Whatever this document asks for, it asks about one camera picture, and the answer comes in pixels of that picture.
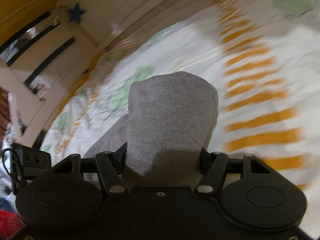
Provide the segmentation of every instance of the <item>black circular motor housing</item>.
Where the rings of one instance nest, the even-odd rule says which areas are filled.
[[[46,230],[79,226],[100,208],[102,195],[93,184],[71,174],[47,173],[20,190],[21,220]]]
[[[223,209],[234,220],[257,229],[298,225],[307,208],[305,195],[277,174],[251,174],[226,186]]]

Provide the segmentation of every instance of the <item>star decoration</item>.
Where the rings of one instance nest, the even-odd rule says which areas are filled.
[[[80,16],[83,15],[86,11],[80,9],[80,5],[77,2],[76,6],[73,9],[68,9],[68,13],[70,15],[69,22],[76,20],[78,23],[81,22]]]

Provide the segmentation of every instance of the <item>red object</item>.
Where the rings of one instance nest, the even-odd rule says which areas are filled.
[[[18,214],[0,210],[0,237],[9,239],[21,228],[23,228],[23,224]]]

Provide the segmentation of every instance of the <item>bed sheet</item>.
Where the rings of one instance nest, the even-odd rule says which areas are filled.
[[[127,57],[119,44],[102,55],[53,122],[42,150],[53,164],[71,153],[83,156],[128,112],[133,82],[190,72],[219,94],[208,151],[255,154],[305,189],[309,204],[301,227],[319,237],[319,1],[212,0]]]

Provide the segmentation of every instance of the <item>black cable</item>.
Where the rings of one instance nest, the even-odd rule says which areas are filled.
[[[18,185],[20,180],[17,177],[13,176],[8,171],[7,167],[4,164],[4,153],[7,152],[7,151],[11,152],[13,154],[13,156],[15,157],[16,160],[14,160],[13,163],[15,163],[15,165],[17,165],[17,167],[18,167],[18,169],[20,171],[20,174],[21,174],[21,179],[23,179],[23,177],[24,177],[23,167],[22,167],[22,165],[20,163],[19,156],[18,156],[18,154],[17,154],[17,152],[15,150],[7,148],[7,149],[4,149],[2,151],[2,164],[3,164],[3,167],[4,167],[5,171],[7,172],[7,174],[10,176],[10,178]]]

